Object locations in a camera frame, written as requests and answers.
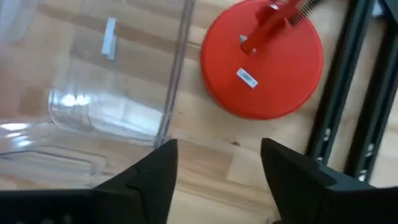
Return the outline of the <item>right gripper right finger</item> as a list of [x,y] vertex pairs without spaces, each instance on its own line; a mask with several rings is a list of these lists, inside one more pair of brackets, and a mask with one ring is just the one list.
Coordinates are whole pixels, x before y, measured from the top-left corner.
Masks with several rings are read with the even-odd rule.
[[283,223],[316,223],[323,192],[336,180],[320,165],[284,145],[264,138],[261,159]]

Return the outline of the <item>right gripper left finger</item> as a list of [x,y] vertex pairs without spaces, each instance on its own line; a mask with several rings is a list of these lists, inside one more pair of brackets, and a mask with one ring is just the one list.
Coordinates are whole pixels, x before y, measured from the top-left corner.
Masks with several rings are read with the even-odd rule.
[[139,162],[96,188],[141,195],[149,223],[166,224],[177,180],[178,143],[171,139]]

